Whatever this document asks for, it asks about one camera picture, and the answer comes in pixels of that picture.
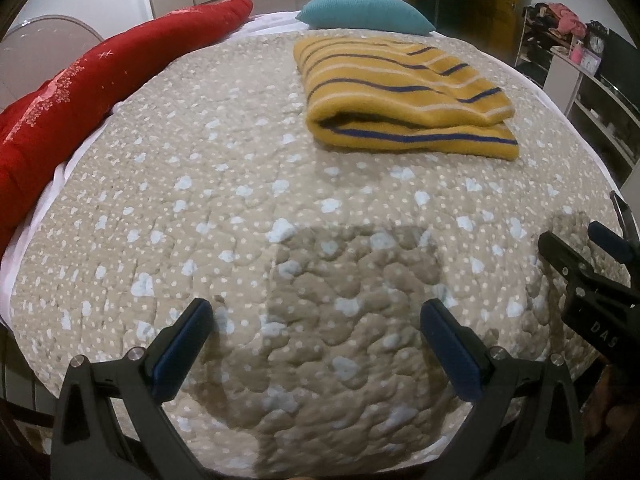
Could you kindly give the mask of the yellow striped knit sweater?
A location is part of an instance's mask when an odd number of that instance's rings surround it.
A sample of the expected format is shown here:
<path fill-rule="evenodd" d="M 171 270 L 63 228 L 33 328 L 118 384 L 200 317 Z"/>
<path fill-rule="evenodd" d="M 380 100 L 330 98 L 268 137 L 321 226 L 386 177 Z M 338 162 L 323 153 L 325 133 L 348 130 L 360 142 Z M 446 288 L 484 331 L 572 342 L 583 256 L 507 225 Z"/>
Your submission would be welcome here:
<path fill-rule="evenodd" d="M 514 106 L 469 63 L 390 37 L 307 37 L 293 56 L 314 140 L 348 150 L 517 159 Z"/>

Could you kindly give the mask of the pink clothes pile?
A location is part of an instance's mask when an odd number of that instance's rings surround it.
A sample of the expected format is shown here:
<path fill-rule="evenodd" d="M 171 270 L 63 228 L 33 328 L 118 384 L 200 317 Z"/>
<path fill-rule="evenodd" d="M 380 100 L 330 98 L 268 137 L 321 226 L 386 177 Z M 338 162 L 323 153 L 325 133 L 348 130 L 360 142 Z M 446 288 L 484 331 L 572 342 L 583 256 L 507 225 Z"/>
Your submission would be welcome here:
<path fill-rule="evenodd" d="M 586 25 L 568 6 L 564 6 L 563 3 L 550 3 L 548 8 L 558 20 L 555 29 L 560 35 L 573 35 L 577 38 L 584 38 L 586 36 Z"/>

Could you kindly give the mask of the white shelf unit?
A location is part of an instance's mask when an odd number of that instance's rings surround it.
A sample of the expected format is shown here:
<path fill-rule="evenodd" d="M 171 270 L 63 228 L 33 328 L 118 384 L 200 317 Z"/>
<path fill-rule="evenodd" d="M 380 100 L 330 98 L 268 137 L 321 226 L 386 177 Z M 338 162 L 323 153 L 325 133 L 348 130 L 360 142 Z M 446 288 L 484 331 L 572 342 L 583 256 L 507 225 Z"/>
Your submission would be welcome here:
<path fill-rule="evenodd" d="M 628 179 L 639 172 L 639 104 L 601 76 L 600 67 L 610 28 L 584 23 L 584 38 L 560 35 L 550 3 L 523 10 L 523 31 L 515 68 L 533 81 L 559 107 L 603 160 L 614 182 L 629 190 Z M 582 64 L 570 62 L 570 49 L 582 40 Z"/>

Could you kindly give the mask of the black television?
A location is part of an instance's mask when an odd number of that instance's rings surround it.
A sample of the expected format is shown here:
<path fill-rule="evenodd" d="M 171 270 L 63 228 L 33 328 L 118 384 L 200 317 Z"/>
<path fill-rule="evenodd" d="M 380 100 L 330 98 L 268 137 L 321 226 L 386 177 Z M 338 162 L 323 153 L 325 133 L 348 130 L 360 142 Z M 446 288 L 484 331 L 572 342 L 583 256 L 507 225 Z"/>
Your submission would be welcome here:
<path fill-rule="evenodd" d="M 639 50 L 610 29 L 600 67 L 601 76 L 638 105 L 639 72 Z"/>

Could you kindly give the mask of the pink cup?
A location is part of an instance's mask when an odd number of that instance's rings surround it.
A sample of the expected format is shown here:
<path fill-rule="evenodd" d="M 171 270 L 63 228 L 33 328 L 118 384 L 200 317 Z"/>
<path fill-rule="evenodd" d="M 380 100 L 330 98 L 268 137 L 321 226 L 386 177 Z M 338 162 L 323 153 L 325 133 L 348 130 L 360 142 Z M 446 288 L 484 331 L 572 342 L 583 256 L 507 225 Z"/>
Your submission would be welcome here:
<path fill-rule="evenodd" d="M 577 40 L 570 49 L 570 62 L 580 65 L 585 54 L 585 46 L 582 40 Z"/>

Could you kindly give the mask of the beige dotted bed cover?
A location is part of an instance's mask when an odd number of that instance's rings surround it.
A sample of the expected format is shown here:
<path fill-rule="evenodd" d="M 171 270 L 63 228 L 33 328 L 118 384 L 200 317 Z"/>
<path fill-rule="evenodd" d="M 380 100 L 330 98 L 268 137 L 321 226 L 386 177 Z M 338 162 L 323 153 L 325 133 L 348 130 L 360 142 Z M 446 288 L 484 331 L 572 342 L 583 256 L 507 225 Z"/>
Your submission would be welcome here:
<path fill-rule="evenodd" d="M 538 236 L 602 274 L 626 270 L 587 235 L 616 228 L 610 181 L 557 112 L 470 44 L 428 43 L 515 108 L 514 162 L 330 151 L 305 124 L 288 34 L 171 63 L 119 107 L 29 243 L 11 300 L 30 368 L 59 392 L 82 354 L 145 346 L 193 298 L 216 333 L 166 413 L 209 469 L 238 477 L 365 474 L 434 460 L 469 405 L 419 330 L 438 298 L 485 344 L 596 352 L 565 327 L 565 284 Z"/>

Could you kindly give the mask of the red patterned quilt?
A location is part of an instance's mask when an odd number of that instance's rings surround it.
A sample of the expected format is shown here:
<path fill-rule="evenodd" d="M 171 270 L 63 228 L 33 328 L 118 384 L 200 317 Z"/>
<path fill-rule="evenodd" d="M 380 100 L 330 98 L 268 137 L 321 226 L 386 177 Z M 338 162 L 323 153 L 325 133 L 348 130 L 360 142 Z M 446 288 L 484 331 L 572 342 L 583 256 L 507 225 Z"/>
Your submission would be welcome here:
<path fill-rule="evenodd" d="M 1 113 L 1 248 L 6 249 L 55 168 L 74 154 L 114 104 L 169 63 L 235 32 L 252 0 L 169 12 L 104 40 Z"/>

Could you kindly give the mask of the teal pillow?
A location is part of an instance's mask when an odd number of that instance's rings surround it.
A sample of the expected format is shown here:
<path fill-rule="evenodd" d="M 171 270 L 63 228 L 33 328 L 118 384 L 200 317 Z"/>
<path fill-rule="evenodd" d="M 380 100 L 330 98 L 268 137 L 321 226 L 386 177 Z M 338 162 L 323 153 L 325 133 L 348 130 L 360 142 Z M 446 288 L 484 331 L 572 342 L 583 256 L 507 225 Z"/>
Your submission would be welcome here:
<path fill-rule="evenodd" d="M 428 35 L 435 26 L 402 0 L 311 0 L 296 18 L 314 29 L 349 28 Z"/>

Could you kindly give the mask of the white bed headboard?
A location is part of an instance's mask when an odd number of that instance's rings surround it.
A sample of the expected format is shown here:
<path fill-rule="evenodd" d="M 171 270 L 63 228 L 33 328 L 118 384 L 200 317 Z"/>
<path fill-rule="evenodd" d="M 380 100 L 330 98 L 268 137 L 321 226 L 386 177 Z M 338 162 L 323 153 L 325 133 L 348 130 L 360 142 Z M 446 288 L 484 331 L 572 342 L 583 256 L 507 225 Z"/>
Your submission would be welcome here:
<path fill-rule="evenodd" d="M 1 109 L 37 90 L 103 38 L 63 15 L 43 15 L 13 27 L 1 41 Z"/>

